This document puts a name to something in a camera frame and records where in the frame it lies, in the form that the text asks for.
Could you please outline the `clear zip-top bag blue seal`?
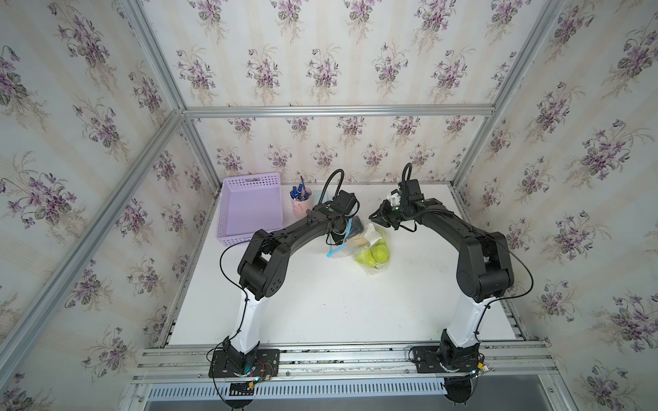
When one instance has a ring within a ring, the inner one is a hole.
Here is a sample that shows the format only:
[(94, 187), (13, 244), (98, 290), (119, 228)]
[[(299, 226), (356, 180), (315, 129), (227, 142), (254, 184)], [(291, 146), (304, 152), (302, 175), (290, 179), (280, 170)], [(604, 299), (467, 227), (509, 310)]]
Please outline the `clear zip-top bag blue seal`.
[(349, 222), (346, 234), (342, 244), (329, 247), (327, 258), (350, 258), (369, 276), (388, 269), (392, 253), (389, 236), (382, 227), (364, 223), (356, 216)]

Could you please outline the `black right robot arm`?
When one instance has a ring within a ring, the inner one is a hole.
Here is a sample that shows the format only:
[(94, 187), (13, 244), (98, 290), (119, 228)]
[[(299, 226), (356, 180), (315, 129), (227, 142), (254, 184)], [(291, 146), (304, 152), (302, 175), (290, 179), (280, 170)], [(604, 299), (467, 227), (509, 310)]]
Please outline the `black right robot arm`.
[(469, 373), (483, 369), (480, 328), (486, 312), (514, 286), (516, 255), (500, 232), (488, 232), (465, 222), (443, 203), (427, 199), (406, 164), (397, 189), (383, 200), (369, 220), (384, 228), (405, 229), (405, 222), (424, 226), (448, 241), (459, 253), (456, 281), (462, 296), (450, 325), (435, 348), (413, 348), (418, 373)]

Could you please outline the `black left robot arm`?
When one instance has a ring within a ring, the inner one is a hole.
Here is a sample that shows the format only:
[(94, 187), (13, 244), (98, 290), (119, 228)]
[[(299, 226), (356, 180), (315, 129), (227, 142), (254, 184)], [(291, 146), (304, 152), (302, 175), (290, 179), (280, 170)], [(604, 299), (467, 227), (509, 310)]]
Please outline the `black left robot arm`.
[(260, 329), (267, 303), (283, 286), (290, 259), (311, 241), (323, 237), (331, 252), (344, 246), (358, 214), (356, 195), (342, 189), (344, 170), (337, 169), (330, 178), (339, 177), (334, 196), (327, 200), (326, 183), (320, 202), (284, 229), (268, 232), (260, 229), (246, 241), (246, 250), (237, 266), (238, 282), (231, 284), (243, 293), (235, 330), (207, 352), (210, 378), (248, 376), (257, 363)]

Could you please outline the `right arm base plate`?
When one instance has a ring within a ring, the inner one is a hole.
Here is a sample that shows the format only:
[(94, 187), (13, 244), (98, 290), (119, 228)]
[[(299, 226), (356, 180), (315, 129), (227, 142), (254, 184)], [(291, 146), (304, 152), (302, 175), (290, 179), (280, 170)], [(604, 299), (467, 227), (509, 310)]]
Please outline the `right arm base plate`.
[(469, 348), (450, 348), (442, 345), (416, 346), (408, 351), (408, 360), (416, 371), (423, 373), (478, 373), (485, 356), (479, 344)]

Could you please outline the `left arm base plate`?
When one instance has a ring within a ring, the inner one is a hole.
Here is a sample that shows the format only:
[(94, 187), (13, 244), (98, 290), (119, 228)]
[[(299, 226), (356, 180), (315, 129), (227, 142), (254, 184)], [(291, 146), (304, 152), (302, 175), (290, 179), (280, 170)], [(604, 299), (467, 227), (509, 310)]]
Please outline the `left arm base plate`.
[(279, 373), (281, 351), (255, 348), (248, 354), (233, 348), (214, 349), (208, 371), (209, 378), (256, 378), (269, 380)]

